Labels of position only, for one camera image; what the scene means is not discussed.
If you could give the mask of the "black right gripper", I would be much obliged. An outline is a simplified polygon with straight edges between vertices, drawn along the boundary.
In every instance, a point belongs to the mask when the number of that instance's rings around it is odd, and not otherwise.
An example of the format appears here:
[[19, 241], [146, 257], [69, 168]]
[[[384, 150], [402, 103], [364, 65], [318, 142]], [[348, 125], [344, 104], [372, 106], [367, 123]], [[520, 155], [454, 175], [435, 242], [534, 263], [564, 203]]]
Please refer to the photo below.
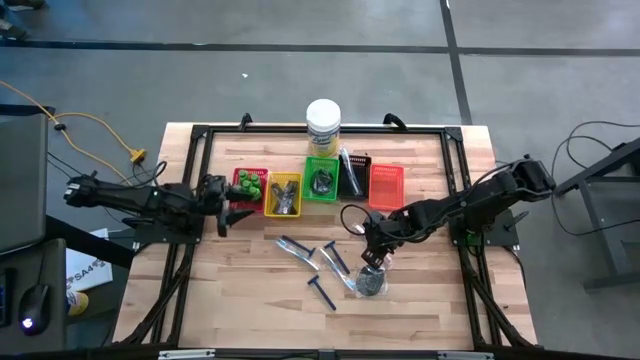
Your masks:
[[366, 249], [362, 252], [361, 258], [369, 266], [382, 266], [389, 250], [395, 250], [403, 245], [403, 241], [395, 233], [398, 230], [398, 225], [397, 221], [387, 219], [377, 211], [370, 212], [365, 216], [362, 226]]

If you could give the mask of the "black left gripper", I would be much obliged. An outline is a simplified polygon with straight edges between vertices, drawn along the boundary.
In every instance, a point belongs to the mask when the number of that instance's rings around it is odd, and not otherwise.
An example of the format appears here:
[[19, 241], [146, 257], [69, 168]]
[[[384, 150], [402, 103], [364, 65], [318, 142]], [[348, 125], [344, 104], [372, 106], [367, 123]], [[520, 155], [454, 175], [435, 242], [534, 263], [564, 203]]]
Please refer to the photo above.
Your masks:
[[[201, 214], [220, 214], [227, 202], [250, 201], [252, 198], [248, 191], [232, 186], [225, 176], [206, 174], [197, 186], [196, 208]], [[226, 238], [229, 225], [234, 225], [253, 213], [253, 209], [228, 209], [224, 219], [217, 220], [217, 235]]]

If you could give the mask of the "blue disposable razor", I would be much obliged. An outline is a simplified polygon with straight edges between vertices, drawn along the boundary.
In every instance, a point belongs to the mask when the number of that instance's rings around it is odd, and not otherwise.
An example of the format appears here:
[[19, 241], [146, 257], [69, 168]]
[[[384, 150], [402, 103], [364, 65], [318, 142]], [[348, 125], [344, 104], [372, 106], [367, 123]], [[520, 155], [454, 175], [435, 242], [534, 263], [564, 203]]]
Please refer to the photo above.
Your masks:
[[311, 258], [313, 256], [314, 252], [315, 252], [314, 248], [308, 248], [308, 247], [302, 245], [301, 243], [297, 242], [296, 240], [294, 240], [294, 239], [292, 239], [292, 238], [290, 238], [290, 237], [288, 237], [286, 235], [282, 235], [280, 237], [280, 239], [285, 241], [286, 243], [291, 244], [291, 245], [295, 246], [296, 248], [302, 250], [307, 255], [308, 258]]
[[308, 281], [307, 284], [311, 287], [314, 287], [317, 292], [319, 293], [319, 295], [324, 299], [324, 301], [327, 303], [327, 305], [329, 306], [329, 308], [333, 311], [335, 311], [337, 309], [336, 305], [334, 304], [334, 302], [331, 300], [331, 298], [329, 297], [329, 295], [326, 293], [326, 291], [324, 290], [324, 288], [321, 286], [321, 284], [319, 283], [319, 276], [318, 275], [314, 275], [312, 276]]
[[350, 269], [349, 267], [346, 265], [346, 263], [344, 262], [344, 260], [342, 259], [339, 251], [335, 248], [336, 242], [334, 240], [330, 241], [329, 243], [327, 243], [324, 248], [330, 250], [335, 259], [338, 261], [338, 263], [340, 264], [340, 266], [342, 267], [342, 269], [347, 273], [350, 274]]

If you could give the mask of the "blue white bagged toothbrush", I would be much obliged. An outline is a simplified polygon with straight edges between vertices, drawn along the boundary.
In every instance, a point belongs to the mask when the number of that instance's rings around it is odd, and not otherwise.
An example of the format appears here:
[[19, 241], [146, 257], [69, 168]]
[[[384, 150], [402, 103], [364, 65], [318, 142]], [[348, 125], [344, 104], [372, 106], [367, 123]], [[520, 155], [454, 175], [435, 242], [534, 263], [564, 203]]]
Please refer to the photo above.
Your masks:
[[320, 270], [320, 266], [313, 260], [313, 256], [311, 258], [308, 258], [307, 255], [302, 250], [296, 248], [291, 244], [286, 243], [280, 238], [276, 240], [276, 245], [282, 250], [284, 250], [285, 252], [294, 256], [296, 259], [308, 265], [314, 271], [318, 272]]
[[355, 283], [342, 271], [341, 267], [333, 260], [333, 258], [324, 250], [320, 249], [320, 253], [329, 266], [334, 275], [344, 284], [351, 292], [356, 292]]
[[340, 148], [340, 156], [343, 159], [343, 163], [345, 165], [345, 168], [347, 170], [347, 175], [349, 177], [349, 181], [351, 183], [352, 186], [352, 190], [355, 196], [360, 196], [362, 191], [361, 188], [359, 186], [357, 177], [355, 175], [352, 163], [351, 163], [351, 159], [350, 159], [350, 155], [348, 153], [348, 150], [345, 147], [341, 147]]

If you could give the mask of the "red plastic basket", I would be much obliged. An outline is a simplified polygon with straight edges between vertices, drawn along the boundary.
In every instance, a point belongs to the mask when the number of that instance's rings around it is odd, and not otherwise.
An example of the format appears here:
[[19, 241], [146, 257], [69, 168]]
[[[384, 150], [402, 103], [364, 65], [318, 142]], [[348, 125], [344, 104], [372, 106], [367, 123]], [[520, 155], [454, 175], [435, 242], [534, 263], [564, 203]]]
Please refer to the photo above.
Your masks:
[[238, 171], [241, 169], [245, 169], [248, 172], [248, 178], [244, 179], [244, 180], [250, 180], [250, 174], [251, 173], [256, 173], [259, 175], [260, 179], [258, 181], [255, 182], [261, 182], [262, 185], [262, 191], [261, 191], [261, 199], [257, 200], [257, 201], [252, 201], [251, 199], [248, 201], [241, 201], [241, 202], [235, 202], [232, 203], [232, 206], [235, 209], [253, 209], [256, 212], [262, 212], [263, 208], [264, 208], [264, 202], [265, 202], [265, 197], [266, 197], [266, 183], [267, 183], [267, 178], [268, 178], [268, 173], [269, 171], [266, 168], [235, 168], [234, 169], [234, 173], [233, 173], [233, 181], [232, 184], [235, 187], [238, 187], [241, 191], [248, 193], [249, 194], [249, 190], [252, 188], [252, 182], [251, 180], [251, 187], [248, 189], [245, 189], [242, 187], [241, 182], [243, 180], [240, 180], [238, 177]]

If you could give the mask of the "yellow plastic basket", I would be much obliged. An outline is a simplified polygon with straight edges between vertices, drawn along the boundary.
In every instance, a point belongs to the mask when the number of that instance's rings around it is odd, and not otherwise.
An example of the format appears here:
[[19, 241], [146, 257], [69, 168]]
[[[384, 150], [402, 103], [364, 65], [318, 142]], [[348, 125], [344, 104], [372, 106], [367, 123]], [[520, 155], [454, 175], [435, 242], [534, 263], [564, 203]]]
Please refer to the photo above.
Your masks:
[[[275, 205], [275, 201], [273, 196], [271, 195], [270, 186], [272, 183], [279, 183], [282, 188], [285, 187], [288, 181], [297, 181], [299, 183], [295, 208], [297, 213], [295, 215], [275, 215], [273, 213], [273, 207]], [[302, 188], [302, 174], [296, 172], [271, 172], [268, 175], [267, 183], [266, 183], [266, 197], [264, 202], [263, 213], [266, 217], [272, 218], [296, 218], [301, 215], [301, 188]]]

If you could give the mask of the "orange plastic basket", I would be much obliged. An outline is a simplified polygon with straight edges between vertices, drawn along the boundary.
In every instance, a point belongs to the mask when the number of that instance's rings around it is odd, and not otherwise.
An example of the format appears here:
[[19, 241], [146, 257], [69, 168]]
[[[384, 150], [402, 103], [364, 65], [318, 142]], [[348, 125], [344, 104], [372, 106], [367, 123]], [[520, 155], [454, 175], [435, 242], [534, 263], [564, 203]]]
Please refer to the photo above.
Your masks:
[[404, 206], [404, 168], [387, 164], [370, 167], [369, 206], [375, 210], [393, 211]]

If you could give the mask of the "black plastic basket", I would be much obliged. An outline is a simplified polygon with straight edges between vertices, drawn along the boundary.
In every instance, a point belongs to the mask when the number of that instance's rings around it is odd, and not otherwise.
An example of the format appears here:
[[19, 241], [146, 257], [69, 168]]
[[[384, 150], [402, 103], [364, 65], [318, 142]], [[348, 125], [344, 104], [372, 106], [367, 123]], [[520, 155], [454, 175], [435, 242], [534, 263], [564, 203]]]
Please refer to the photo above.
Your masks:
[[351, 155], [350, 162], [361, 193], [359, 195], [354, 193], [349, 171], [343, 159], [339, 158], [338, 196], [343, 199], [365, 201], [369, 198], [369, 179], [372, 160], [368, 156]]

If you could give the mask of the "Lysol wipes canister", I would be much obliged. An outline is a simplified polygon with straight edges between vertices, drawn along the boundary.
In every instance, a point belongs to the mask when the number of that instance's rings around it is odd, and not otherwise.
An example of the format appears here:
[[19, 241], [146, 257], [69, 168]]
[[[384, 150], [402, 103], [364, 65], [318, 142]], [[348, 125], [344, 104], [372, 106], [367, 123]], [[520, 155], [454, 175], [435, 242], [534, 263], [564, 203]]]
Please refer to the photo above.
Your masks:
[[317, 99], [306, 109], [309, 150], [313, 156], [332, 157], [339, 144], [341, 109], [330, 99]]

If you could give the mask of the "black diagonal beam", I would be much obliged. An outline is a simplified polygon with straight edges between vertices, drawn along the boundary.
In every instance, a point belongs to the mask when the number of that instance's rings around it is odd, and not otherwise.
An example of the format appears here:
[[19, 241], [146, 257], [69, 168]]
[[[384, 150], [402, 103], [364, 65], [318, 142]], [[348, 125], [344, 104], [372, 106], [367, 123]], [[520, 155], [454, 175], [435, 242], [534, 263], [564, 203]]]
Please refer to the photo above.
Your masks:
[[66, 246], [72, 250], [126, 269], [131, 268], [135, 256], [133, 250], [94, 236], [49, 215], [46, 216], [45, 239], [64, 239]]

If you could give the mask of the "dark side desk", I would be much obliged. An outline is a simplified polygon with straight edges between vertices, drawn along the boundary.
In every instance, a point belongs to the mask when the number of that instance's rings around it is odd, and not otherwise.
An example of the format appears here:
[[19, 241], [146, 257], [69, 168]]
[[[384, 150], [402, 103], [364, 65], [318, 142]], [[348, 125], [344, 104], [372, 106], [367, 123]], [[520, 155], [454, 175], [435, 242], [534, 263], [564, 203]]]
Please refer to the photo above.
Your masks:
[[[65, 243], [51, 240], [0, 256], [0, 269], [14, 268], [11, 323], [0, 328], [0, 355], [59, 351], [66, 345]], [[24, 292], [37, 284], [50, 286], [48, 327], [35, 336], [24, 334], [18, 307]]]

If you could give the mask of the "black computer mouse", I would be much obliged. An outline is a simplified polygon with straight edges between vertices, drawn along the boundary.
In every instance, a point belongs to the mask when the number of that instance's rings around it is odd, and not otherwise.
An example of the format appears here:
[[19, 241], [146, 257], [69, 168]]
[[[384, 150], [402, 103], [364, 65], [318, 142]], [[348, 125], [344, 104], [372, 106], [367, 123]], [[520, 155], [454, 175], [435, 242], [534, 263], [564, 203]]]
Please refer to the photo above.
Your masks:
[[41, 334], [49, 325], [50, 286], [37, 284], [28, 288], [22, 295], [18, 307], [18, 320], [27, 336]]

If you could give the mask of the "black metal side table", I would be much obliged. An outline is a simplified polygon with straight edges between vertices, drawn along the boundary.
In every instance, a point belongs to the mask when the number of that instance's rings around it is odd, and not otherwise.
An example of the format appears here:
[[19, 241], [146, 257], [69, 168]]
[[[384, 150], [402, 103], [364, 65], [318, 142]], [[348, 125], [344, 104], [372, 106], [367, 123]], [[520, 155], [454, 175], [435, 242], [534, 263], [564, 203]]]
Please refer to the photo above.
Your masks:
[[555, 198], [578, 191], [592, 228], [576, 237], [595, 236], [608, 274], [587, 280], [587, 291], [640, 284], [640, 265], [626, 251], [640, 245], [640, 137], [614, 148], [609, 155], [562, 182]]

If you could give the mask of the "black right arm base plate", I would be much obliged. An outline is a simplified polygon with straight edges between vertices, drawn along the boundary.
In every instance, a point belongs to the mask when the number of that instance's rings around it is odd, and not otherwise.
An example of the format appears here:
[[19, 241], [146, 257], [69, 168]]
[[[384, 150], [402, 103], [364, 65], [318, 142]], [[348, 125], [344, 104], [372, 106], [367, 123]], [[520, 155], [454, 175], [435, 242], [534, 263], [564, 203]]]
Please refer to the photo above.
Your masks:
[[449, 222], [451, 241], [456, 246], [495, 246], [519, 248], [517, 220], [510, 209], [496, 216], [484, 230], [469, 230], [462, 217]]

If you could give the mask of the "silver metal bracket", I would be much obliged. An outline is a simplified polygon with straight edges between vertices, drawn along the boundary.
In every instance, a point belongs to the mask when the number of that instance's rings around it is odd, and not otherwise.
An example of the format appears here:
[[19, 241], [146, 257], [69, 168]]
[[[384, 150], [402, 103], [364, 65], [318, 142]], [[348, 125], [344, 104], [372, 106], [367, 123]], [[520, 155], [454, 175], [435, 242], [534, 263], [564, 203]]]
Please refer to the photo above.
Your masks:
[[213, 360], [214, 349], [176, 349], [160, 351], [157, 360]]
[[440, 351], [437, 360], [495, 360], [492, 353], [472, 351]]

